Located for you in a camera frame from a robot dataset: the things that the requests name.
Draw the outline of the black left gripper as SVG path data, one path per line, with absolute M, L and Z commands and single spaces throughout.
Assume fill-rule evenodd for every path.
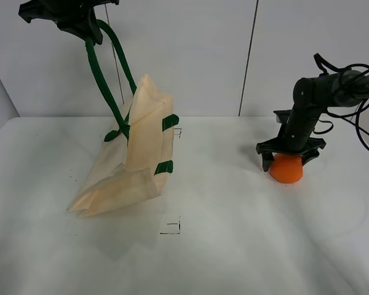
M 82 40 L 91 38 L 102 45 L 103 35 L 97 24 L 94 7 L 104 4 L 119 5 L 119 0 L 35 0 L 21 4 L 18 15 L 27 23 L 34 19 L 66 24 L 69 32 Z

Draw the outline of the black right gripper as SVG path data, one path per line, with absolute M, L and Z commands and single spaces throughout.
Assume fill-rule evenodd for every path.
M 289 143 L 282 138 L 273 138 L 256 144 L 256 152 L 262 158 L 262 169 L 268 172 L 274 163 L 273 153 L 279 154 L 299 154 L 302 166 L 305 166 L 311 160 L 318 158 L 320 155 L 318 149 L 323 149 L 326 142 L 322 138 L 308 138 L 306 141 L 299 143 Z

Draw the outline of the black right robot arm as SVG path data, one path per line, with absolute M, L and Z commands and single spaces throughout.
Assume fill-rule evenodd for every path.
M 256 145 L 262 156 L 263 171 L 275 161 L 275 154 L 298 155 L 305 165 L 319 156 L 326 142 L 312 138 L 311 133 L 320 116 L 328 108 L 350 108 L 369 99 L 369 75 L 347 70 L 336 74 L 302 78 L 293 89 L 293 107 L 274 111 L 280 124 L 278 135 Z

